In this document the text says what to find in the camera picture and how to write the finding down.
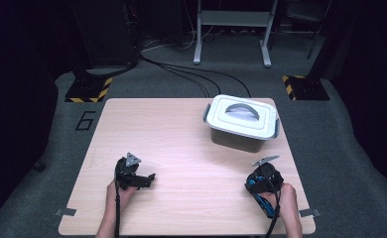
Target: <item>gray lid handle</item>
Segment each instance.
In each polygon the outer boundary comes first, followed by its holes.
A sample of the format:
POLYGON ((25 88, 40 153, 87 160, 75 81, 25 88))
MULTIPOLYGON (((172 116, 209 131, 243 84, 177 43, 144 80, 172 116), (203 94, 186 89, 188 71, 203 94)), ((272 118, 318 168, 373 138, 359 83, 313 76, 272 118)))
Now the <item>gray lid handle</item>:
POLYGON ((243 109, 248 110, 249 112, 251 112, 254 115, 255 119, 259 121, 259 114, 258 114, 258 112, 255 109, 253 109, 253 107, 249 106, 248 104, 236 103, 236 104, 230 105, 230 106, 227 107, 227 109, 225 109, 225 112, 227 113, 227 112, 231 111, 234 108, 243 108, 243 109))

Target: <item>light wood surface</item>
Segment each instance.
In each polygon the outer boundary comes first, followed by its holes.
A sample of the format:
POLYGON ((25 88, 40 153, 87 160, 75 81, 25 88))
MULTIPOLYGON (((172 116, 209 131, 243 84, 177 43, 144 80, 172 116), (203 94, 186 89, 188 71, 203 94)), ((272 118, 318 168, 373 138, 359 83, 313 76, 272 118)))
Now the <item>light wood surface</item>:
MULTIPOLYGON (((268 98, 253 98, 275 106, 268 98)), ((258 153, 213 144, 202 121, 212 98, 109 99, 103 109, 64 216, 62 235, 93 235, 104 211, 106 187, 117 161, 128 152, 142 160, 138 176, 156 174, 150 188, 135 192, 121 218, 122 235, 262 235, 271 220, 245 189, 252 163, 271 164, 291 183, 299 209, 309 208, 290 147, 280 126, 277 139, 258 153)), ((304 234, 315 232, 301 218, 304 234)), ((278 219, 274 234, 285 233, 278 219)))

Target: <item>person's right hand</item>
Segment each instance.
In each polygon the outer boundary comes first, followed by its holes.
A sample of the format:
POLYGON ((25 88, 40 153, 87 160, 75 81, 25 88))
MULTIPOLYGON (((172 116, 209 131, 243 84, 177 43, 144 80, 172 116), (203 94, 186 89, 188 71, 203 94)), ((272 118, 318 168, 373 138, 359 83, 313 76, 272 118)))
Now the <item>person's right hand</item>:
MULTIPOLYGON (((302 223, 299 218, 299 208, 295 188, 289 183, 283 183, 280 195, 280 216, 283 218, 286 227, 287 237, 303 237, 302 223)), ((260 196, 266 198, 275 208, 277 200, 272 192, 259 193, 260 196)))

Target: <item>white lid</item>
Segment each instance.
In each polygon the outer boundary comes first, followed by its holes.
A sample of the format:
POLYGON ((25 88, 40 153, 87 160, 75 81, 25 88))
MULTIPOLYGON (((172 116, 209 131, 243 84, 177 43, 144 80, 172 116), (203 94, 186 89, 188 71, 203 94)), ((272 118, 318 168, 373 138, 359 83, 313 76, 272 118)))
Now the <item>white lid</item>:
POLYGON ((218 95, 206 115, 209 127, 259 140, 277 137, 277 110, 267 103, 218 95))

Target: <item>chair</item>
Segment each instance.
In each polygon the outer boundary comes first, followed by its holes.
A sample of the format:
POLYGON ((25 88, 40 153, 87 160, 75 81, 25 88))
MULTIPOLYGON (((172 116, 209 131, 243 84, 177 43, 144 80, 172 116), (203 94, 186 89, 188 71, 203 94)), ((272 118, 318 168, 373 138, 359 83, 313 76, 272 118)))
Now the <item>chair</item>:
MULTIPOLYGON (((313 39, 314 42, 312 44, 311 50, 308 54, 308 59, 312 55, 312 51, 314 50, 315 44, 317 43, 318 36, 320 35, 321 28, 323 27, 323 22, 325 20, 326 14, 329 10, 329 6, 331 4, 331 0, 323 1, 323 0, 302 0, 302 1, 289 1, 285 3, 283 7, 282 14, 283 18, 292 22, 299 23, 303 25, 309 25, 317 29, 314 31, 313 39)), ((270 49, 272 49, 275 37, 280 28, 281 20, 279 24, 277 24, 273 41, 271 43, 270 49)))

